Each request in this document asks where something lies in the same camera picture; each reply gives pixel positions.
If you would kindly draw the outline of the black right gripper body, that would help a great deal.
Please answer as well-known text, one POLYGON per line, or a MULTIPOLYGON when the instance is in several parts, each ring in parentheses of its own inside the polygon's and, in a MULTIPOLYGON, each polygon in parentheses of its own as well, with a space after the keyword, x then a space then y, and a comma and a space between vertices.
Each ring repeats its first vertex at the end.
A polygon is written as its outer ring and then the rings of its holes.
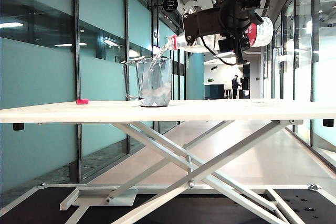
POLYGON ((251 23, 261 25, 264 21, 256 13, 262 0, 218 0, 220 25, 219 34, 233 34, 234 31, 244 32, 251 23))

